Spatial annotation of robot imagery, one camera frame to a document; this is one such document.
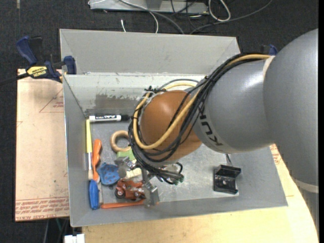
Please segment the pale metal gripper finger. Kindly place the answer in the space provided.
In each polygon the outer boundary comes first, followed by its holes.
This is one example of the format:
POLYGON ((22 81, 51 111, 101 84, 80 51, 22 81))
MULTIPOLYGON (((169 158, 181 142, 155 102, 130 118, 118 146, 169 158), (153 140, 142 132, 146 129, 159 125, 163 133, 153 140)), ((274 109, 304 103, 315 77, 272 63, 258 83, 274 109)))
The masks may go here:
POLYGON ((129 159, 129 157, 120 157, 117 159, 118 174, 121 178, 127 176, 127 171, 131 171, 135 168, 135 164, 129 159))
POLYGON ((143 190, 145 194, 144 204, 147 207, 155 206, 159 203, 158 188, 151 184, 150 182, 145 182, 143 185, 143 190))

